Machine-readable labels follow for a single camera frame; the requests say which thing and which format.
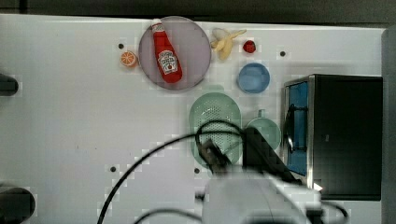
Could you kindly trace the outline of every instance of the pink plate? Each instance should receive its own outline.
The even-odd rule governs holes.
[[[146,76],[155,84],[168,90],[178,91],[197,85],[210,65],[211,48],[204,30],[194,21],[183,17],[162,18],[183,71],[177,83],[166,83],[156,64],[151,27],[143,34],[139,44],[139,62]]]

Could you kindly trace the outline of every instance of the green strainer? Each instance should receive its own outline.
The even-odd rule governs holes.
[[[190,131],[197,132],[201,125],[214,119],[227,120],[239,127],[242,126],[241,112],[238,105],[232,98],[221,92],[204,94],[194,102],[189,116]],[[203,132],[205,131],[236,132],[232,127],[222,123],[209,124],[203,128]],[[242,141],[238,136],[224,133],[200,136],[202,143],[209,138],[219,146],[222,153],[227,155],[231,163],[238,162],[242,154]],[[194,141],[191,142],[191,152],[195,160],[207,168],[205,162],[199,156],[198,148]]]

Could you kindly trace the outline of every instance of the ketchup label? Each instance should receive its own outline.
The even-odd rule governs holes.
[[[163,25],[160,23],[152,26],[152,33],[163,32],[163,31],[165,30],[163,29]]]
[[[166,75],[177,71],[177,58],[170,50],[161,52],[158,57],[158,62]]]

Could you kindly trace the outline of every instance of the microwave handle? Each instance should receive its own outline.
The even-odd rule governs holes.
[[[285,127],[283,139],[288,147],[289,153],[293,153],[293,142],[294,142],[294,111],[296,110],[295,105],[290,105],[288,113],[286,115]]]

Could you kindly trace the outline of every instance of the green bowl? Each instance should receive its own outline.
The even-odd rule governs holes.
[[[265,118],[265,110],[259,110],[259,117],[248,123],[248,127],[256,128],[268,145],[275,150],[281,141],[281,131],[279,127],[270,119]]]

